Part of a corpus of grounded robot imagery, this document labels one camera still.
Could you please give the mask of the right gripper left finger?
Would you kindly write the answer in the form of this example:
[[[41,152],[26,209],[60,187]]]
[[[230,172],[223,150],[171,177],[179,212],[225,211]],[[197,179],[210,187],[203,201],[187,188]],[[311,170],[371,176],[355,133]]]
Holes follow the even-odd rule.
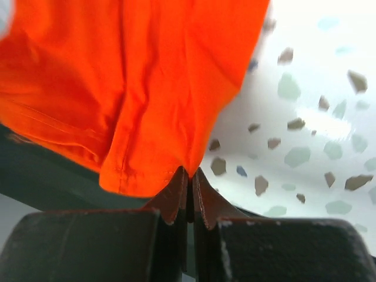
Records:
[[[180,167],[139,209],[23,217],[1,253],[2,281],[180,281],[188,176]]]

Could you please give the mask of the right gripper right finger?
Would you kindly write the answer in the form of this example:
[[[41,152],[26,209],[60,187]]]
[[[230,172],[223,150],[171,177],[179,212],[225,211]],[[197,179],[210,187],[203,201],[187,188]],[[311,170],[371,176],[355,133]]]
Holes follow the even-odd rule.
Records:
[[[375,263],[344,220],[248,216],[198,170],[192,180],[197,281],[374,281]]]

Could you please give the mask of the orange t shirt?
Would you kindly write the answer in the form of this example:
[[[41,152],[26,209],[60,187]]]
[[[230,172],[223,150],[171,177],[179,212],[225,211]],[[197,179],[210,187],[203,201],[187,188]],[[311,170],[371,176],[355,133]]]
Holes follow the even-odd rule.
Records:
[[[152,197],[193,175],[239,93],[269,1],[15,1],[1,123]]]

